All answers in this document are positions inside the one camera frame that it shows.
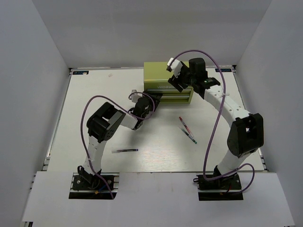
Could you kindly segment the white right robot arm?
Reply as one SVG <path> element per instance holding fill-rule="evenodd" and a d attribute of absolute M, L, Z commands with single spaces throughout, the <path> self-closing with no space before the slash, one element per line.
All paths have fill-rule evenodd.
<path fill-rule="evenodd" d="M 244 160 L 264 145 L 263 117 L 241 108 L 227 93 L 226 85 L 210 78 L 202 58 L 190 59 L 188 65 L 171 58 L 167 71 L 173 72 L 168 82 L 179 92 L 192 87 L 211 104 L 230 127 L 227 138 L 228 151 L 215 167 L 213 180 L 218 188 L 231 183 L 231 175 L 240 169 Z"/>

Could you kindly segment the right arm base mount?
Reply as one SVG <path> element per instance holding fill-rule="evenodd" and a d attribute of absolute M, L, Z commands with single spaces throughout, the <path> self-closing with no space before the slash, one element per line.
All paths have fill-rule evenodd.
<path fill-rule="evenodd" d="M 199 201 L 242 201 L 242 186 L 238 174 L 214 181 L 207 181 L 203 175 L 193 179 L 197 185 Z"/>

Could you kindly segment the green metal drawer toolbox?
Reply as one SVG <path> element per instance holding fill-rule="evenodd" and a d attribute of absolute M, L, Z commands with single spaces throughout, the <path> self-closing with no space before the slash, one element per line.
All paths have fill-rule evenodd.
<path fill-rule="evenodd" d="M 169 82 L 173 76 L 166 71 L 166 62 L 145 62 L 143 66 L 143 85 L 145 93 L 156 95 L 162 94 L 162 103 L 189 104 L 192 100 L 193 89 L 187 87 L 179 92 Z"/>

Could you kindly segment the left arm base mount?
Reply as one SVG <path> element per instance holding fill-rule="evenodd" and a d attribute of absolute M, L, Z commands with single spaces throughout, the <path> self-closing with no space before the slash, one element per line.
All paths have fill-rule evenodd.
<path fill-rule="evenodd" d="M 79 174 L 74 173 L 71 181 L 69 199 L 78 200 L 111 200 L 116 197 L 119 187 L 118 173 L 103 173 L 101 175 L 109 185 L 113 197 L 103 180 L 97 180 L 89 184 Z"/>

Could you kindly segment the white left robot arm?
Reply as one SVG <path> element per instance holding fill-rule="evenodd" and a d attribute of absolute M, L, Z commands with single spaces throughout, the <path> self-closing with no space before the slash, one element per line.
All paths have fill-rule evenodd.
<path fill-rule="evenodd" d="M 101 159 L 105 145 L 113 137 L 118 127 L 123 126 L 133 131 L 139 129 L 143 122 L 149 119 L 157 109 L 161 93 L 140 93 L 135 90 L 129 95 L 129 99 L 135 103 L 134 107 L 125 110 L 116 108 L 116 103 L 107 97 L 101 96 L 107 101 L 87 120 L 89 144 L 83 144 L 86 159 L 83 165 L 78 166 L 78 175 L 89 189 L 104 186 L 107 180 L 100 179 Z"/>

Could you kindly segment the red pen refill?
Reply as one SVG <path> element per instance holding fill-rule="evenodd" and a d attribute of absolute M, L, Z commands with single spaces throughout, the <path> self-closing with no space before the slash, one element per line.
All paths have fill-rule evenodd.
<path fill-rule="evenodd" d="M 187 132 L 189 133 L 189 135 L 193 138 L 194 136 L 193 136 L 192 132 L 190 131 L 189 127 L 186 125 L 186 123 L 184 122 L 182 117 L 179 116 L 178 118 L 181 121 L 181 123 L 183 124 L 183 126 L 185 127 L 185 129 L 187 130 Z"/>

